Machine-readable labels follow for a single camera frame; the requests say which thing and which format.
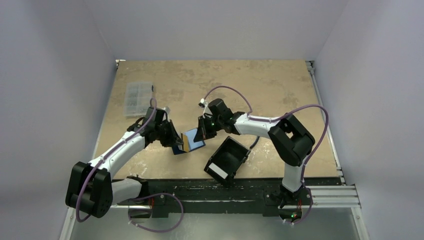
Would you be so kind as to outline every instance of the gray wall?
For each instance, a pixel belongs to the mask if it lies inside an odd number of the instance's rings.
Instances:
[[[114,65],[83,0],[0,1],[0,239],[58,239]]]
[[[351,0],[316,60],[371,239],[423,239],[424,1]]]
[[[307,59],[348,0],[86,0],[117,59]]]

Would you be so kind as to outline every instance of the metal frame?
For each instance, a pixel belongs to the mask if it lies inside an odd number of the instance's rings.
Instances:
[[[311,81],[313,83],[313,87],[315,89],[315,93],[320,105],[323,104],[320,92],[318,90],[317,82],[314,74],[314,66],[313,61],[306,61],[307,69],[310,73]],[[328,128],[328,141],[331,145],[331,149],[333,152],[336,169],[338,175],[340,177],[340,181],[343,184],[342,186],[308,186],[311,189],[311,194],[313,197],[313,208],[350,208],[353,215],[353,224],[355,224],[356,230],[358,232],[358,237],[360,240],[369,240],[369,234],[367,232],[367,228],[363,221],[362,212],[361,212],[361,204],[358,198],[358,193],[355,186],[347,186],[345,183],[345,179],[343,176],[343,171],[340,166],[339,157],[336,152],[336,148],[334,145],[333,136],[331,134],[330,128]],[[95,148],[93,155],[97,150],[97,145],[99,142],[99,138],[97,137]],[[147,209],[149,206],[147,205],[114,205],[111,206],[114,209]],[[296,208],[296,206],[286,205],[284,208]],[[71,238],[71,234],[75,225],[75,209],[68,208],[66,213],[66,218],[63,224],[63,228],[60,235],[60,240],[69,240]]]

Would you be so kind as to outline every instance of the open black box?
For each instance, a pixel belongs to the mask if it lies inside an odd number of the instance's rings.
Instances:
[[[229,185],[249,153],[247,147],[228,136],[209,158],[204,171],[222,185]]]

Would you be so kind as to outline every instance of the table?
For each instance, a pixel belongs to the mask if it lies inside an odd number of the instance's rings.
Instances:
[[[303,60],[171,60],[171,61],[121,61],[111,91],[97,140],[95,156],[99,156],[116,143],[135,117],[123,115],[127,83],[150,81],[157,106],[170,107],[169,118],[179,132],[197,128],[198,106],[208,90],[226,85],[239,90],[250,102],[255,116],[277,117],[290,110],[318,103],[310,74]],[[221,98],[233,112],[247,112],[244,100],[229,89],[213,91],[208,100]],[[308,108],[295,114],[318,140],[324,128],[318,108]],[[206,146],[193,152],[173,155],[171,148],[159,142],[150,144],[130,159],[114,176],[122,179],[139,175],[144,179],[209,179],[204,167],[228,136],[219,131],[218,136],[206,141]],[[255,136],[232,134],[231,137],[250,146]],[[261,138],[247,161],[238,169],[236,178],[283,177],[284,162],[269,139]],[[306,177],[337,177],[336,162],[328,139],[325,139],[311,158]]]

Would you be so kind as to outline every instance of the stained wooden board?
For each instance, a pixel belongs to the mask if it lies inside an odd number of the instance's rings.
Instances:
[[[158,107],[168,106],[169,117],[177,131],[196,128],[202,109],[198,106],[211,88],[219,85],[239,90],[253,107],[252,115],[277,117],[290,110],[318,103],[313,83],[303,60],[184,60],[184,61],[121,61],[106,109],[98,139],[96,157],[116,143],[136,118],[123,115],[127,83],[150,81]],[[229,89],[213,91],[208,100],[221,98],[233,112],[247,112],[244,100]],[[319,109],[308,108],[295,114],[316,140],[322,134],[324,121]],[[206,141],[206,146],[190,153],[173,155],[159,142],[150,144],[136,154],[116,174],[121,179],[139,175],[144,179],[211,178],[203,171],[210,156],[228,136]],[[255,136],[231,135],[245,146]],[[283,177],[284,162],[272,142],[261,138],[248,160],[237,171],[236,178]],[[326,138],[310,160],[306,177],[335,177],[335,159]]]

